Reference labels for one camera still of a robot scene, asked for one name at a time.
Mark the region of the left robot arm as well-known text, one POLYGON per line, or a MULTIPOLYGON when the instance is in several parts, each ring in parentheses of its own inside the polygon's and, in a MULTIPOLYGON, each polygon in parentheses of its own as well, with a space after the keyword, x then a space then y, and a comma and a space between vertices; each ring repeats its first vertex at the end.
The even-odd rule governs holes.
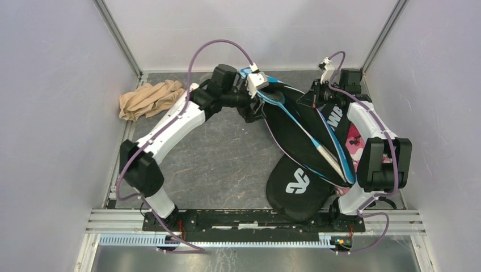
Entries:
POLYGON ((269 82, 255 65, 242 75, 229 65, 218 65, 210 78, 191 84, 189 91, 136 142, 125 140, 120 147, 117 182, 136 190, 137 195, 157 214, 156 223, 165 231, 178 225, 175 204, 167 195, 160 164, 166 155, 193 129, 205 123, 223 108, 247 109, 269 82))

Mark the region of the blue Sport racket bag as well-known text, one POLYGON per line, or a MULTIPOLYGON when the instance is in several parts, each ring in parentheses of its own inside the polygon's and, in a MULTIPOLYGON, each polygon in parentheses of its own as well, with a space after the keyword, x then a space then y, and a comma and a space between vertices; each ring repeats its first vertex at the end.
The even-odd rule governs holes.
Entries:
MULTIPOLYGON (((349 126, 351 122, 345 116, 345 109, 337 109, 333 104, 325 104, 318 109, 308 108, 297 104, 297 99, 305 93, 294 88, 276 78, 268 77, 269 85, 260 91, 264 92, 281 92, 286 98, 285 106, 288 111, 301 123, 301 125, 320 142, 334 158, 339 162, 335 155, 335 146, 330 140, 326 131, 323 119, 326 119, 335 135, 335 129, 349 126)), ((328 164, 327 160, 316 150, 309 138, 302 130, 287 116, 287 114, 279 107, 264 102, 263 119, 268 130, 277 142, 279 148, 296 166, 315 174, 321 180, 341 188, 350 188, 352 183, 343 181, 342 178, 328 164)), ((347 165, 351 173, 353 164, 348 158, 347 151, 343 141, 338 140, 344 151, 347 165)))

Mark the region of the black Crossway racket bag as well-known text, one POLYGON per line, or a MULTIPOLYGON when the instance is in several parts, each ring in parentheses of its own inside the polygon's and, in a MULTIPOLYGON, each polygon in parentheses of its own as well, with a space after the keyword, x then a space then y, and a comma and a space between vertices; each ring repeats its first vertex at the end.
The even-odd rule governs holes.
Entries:
POLYGON ((266 187, 268 203, 279 214, 300 222, 313 217, 328 198, 341 188, 321 180, 296 166, 283 153, 269 175, 266 187))

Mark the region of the blue badminton racket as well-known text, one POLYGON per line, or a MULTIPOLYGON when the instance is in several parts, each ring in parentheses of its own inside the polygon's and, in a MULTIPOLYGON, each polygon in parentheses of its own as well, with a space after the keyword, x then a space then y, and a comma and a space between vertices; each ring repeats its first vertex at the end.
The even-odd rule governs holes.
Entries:
POLYGON ((257 91, 256 96, 267 102, 270 105, 274 105, 283 110, 287 116, 302 130, 302 132, 309 138, 316 150, 327 160, 328 164, 334 169, 334 171, 342 178, 343 181, 349 181, 344 171, 342 170, 342 165, 339 165, 334 156, 326 149, 320 142, 318 142, 302 125, 301 123, 288 111, 285 106, 286 98, 281 92, 264 92, 257 91))

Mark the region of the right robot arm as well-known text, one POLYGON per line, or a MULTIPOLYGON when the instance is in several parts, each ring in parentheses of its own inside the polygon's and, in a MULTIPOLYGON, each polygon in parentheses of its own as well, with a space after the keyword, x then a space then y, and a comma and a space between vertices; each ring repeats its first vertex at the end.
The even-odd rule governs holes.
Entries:
POLYGON ((395 195, 405 187, 410 169, 412 143, 408 138, 399 138, 393 133, 374 109, 368 95, 350 93, 343 87, 332 85, 336 71, 326 70, 313 81, 310 91, 303 96, 312 108, 333 104, 337 109, 347 110, 345 116, 357 128, 365 146, 353 175, 344 151, 332 131, 330 124, 323 124, 335 146, 339 162, 333 167, 345 181, 353 185, 334 203, 336 211, 329 213, 328 225, 334 231, 342 231, 350 225, 350 216, 362 216, 363 210, 381 197, 395 195))

